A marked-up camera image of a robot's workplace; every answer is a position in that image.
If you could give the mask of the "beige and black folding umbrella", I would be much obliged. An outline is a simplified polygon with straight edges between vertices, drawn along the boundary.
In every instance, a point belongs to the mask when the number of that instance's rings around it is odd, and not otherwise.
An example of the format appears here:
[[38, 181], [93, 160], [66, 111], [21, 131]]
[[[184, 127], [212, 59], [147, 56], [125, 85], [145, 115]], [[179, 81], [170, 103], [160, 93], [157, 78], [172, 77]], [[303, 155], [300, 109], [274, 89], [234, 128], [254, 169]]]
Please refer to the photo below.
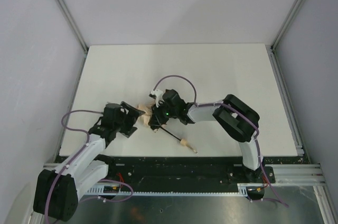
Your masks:
[[[146, 127], [150, 127], [150, 121], [151, 121], [151, 115], [152, 113], [152, 107], [155, 105], [155, 101], [152, 101], [150, 103], [147, 104], [138, 104], [137, 109], [143, 111], [144, 113], [140, 116], [140, 119], [142, 121], [142, 123], [146, 126]], [[158, 129], [154, 129], [154, 132], [157, 132], [159, 129], [163, 130], [165, 133], [169, 134], [170, 136], [174, 137], [176, 140], [179, 141], [179, 143], [190, 149], [194, 154], [197, 154], [197, 150], [187, 141], [187, 139], [185, 138], [179, 138], [176, 135], [174, 135], [173, 133], [169, 132], [167, 129], [164, 128], [164, 126], [160, 125]]]

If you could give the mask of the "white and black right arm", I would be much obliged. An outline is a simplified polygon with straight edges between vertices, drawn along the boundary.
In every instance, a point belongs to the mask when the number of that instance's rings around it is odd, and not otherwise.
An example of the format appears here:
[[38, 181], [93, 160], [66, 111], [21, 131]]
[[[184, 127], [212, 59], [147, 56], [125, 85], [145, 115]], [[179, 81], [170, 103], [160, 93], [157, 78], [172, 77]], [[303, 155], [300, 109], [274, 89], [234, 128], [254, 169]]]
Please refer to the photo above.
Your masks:
[[170, 119], [178, 119], [184, 125], [218, 122], [226, 133], [238, 142], [247, 178], [252, 180], [261, 174], [264, 158], [256, 143], [260, 117], [239, 98], [229, 94], [220, 101], [196, 104], [185, 102], [174, 89], [165, 92], [152, 90], [149, 96], [155, 100], [148, 122], [152, 130], [159, 129]]

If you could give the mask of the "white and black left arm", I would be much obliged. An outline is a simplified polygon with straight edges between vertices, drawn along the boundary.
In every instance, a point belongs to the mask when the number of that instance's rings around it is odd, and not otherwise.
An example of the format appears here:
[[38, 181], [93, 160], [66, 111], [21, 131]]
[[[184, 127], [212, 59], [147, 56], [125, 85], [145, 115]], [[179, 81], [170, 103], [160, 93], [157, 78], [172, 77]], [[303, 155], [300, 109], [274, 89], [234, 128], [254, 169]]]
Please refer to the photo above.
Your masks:
[[52, 170], [43, 169], [38, 178], [33, 201], [34, 212], [46, 218], [68, 221], [76, 212], [86, 192], [103, 180], [109, 171], [109, 156], [102, 152], [118, 133], [129, 138], [144, 111], [122, 101], [108, 103], [97, 113], [98, 120], [85, 133], [85, 142]]

